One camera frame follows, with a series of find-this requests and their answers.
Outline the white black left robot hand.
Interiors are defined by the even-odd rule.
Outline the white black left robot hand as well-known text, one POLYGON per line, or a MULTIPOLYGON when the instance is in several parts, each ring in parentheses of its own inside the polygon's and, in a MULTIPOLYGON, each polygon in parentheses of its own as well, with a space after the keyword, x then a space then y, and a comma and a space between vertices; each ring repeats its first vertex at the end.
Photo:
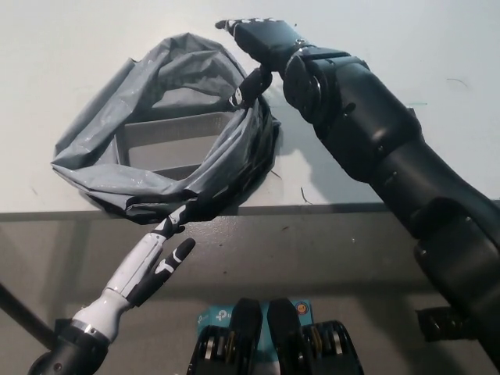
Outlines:
POLYGON ((194 248, 195 240, 188 238, 166 258, 160 258, 164 243, 186 222, 187 206, 182 205, 149 231, 121 262, 99 298, 78 311, 71 325, 108 345, 113 343, 121 316, 152 297, 194 248))

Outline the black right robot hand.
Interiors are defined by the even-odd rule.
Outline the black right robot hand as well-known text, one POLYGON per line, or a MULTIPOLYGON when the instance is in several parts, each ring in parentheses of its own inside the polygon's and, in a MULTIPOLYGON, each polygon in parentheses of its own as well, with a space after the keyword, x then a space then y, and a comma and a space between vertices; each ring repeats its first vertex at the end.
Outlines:
POLYGON ((283 74, 290 58, 309 46, 288 23, 273 18, 219 20, 215 28, 230 34, 237 46, 259 64, 230 97, 229 103, 236 108, 253 106, 271 85, 273 73, 283 74))

